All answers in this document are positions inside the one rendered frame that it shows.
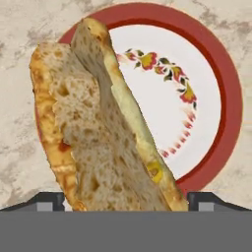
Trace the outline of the red-rimmed white floral plate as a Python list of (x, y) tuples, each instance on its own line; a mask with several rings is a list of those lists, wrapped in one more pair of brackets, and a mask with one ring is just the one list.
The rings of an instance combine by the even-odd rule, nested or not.
[(107, 25), (181, 191), (203, 189), (231, 156), (242, 121), (241, 87), (223, 45), (195, 19), (158, 4), (120, 4), (93, 16)]

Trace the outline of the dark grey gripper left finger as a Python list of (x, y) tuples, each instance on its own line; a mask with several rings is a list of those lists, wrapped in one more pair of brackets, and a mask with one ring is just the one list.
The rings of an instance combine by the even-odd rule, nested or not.
[(39, 192), (28, 201), (1, 209), (1, 212), (64, 212), (64, 201), (62, 192)]

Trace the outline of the split brown bread bun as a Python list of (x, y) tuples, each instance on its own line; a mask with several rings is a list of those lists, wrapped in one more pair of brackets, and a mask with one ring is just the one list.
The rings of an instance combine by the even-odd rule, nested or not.
[(104, 24), (84, 18), (70, 43), (39, 44), (30, 71), (39, 138), (73, 210), (187, 210)]

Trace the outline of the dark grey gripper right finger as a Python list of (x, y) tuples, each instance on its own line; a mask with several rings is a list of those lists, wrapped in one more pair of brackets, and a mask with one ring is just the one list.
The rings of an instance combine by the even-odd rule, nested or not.
[(250, 212), (250, 209), (225, 202), (213, 192), (188, 192), (187, 200), (191, 212)]

